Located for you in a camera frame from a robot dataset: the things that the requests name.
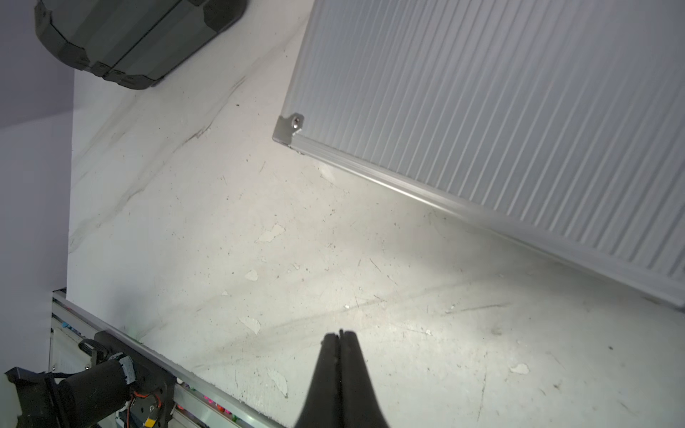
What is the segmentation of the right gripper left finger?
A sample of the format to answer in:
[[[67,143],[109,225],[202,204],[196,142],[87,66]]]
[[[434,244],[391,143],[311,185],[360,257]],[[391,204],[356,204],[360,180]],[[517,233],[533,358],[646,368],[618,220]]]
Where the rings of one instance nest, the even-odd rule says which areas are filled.
[[[295,427],[341,427],[340,338],[327,333],[321,348],[303,410]]]

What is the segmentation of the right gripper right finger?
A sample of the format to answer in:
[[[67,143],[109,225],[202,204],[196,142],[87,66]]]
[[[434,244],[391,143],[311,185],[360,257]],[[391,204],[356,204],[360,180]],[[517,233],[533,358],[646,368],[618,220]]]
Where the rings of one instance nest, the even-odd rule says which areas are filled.
[[[356,333],[340,331],[339,372],[343,427],[388,427]]]

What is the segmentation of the silver aluminium poker case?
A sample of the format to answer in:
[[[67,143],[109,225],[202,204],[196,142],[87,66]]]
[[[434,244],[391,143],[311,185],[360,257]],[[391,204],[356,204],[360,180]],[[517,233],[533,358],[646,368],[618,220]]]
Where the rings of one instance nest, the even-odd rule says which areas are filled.
[[[317,1],[273,138],[683,306],[681,1]]]

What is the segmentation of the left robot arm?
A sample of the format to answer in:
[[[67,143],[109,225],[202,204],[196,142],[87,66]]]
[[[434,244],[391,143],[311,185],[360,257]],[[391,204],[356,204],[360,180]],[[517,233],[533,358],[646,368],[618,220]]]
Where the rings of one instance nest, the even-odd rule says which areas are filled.
[[[67,374],[13,367],[5,372],[20,404],[18,427],[94,427],[130,400],[137,381],[130,355],[94,339],[78,347],[91,358],[90,369]]]

